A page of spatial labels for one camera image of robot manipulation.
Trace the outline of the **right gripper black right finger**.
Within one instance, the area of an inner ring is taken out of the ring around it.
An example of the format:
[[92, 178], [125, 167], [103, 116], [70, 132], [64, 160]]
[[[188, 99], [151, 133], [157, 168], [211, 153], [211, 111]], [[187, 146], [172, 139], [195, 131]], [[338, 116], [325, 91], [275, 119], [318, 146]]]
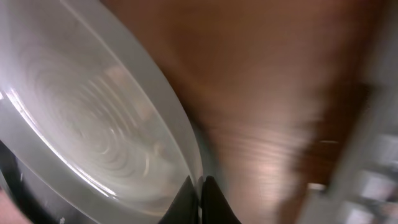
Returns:
[[212, 176], [203, 183], [201, 208], [202, 224], [241, 224]]

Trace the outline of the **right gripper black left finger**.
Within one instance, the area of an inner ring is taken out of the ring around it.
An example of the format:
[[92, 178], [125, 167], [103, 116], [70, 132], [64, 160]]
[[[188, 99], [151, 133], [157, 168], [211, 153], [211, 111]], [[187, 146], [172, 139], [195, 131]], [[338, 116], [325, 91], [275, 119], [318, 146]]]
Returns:
[[198, 224], [198, 197], [188, 176], [159, 224]]

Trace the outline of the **grey plate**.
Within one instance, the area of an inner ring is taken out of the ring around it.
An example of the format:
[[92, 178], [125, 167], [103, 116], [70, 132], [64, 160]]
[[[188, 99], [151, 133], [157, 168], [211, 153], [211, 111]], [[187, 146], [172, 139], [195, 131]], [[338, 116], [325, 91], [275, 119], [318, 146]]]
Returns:
[[158, 223], [203, 174], [166, 77], [99, 1], [1, 1], [1, 141], [98, 223]]

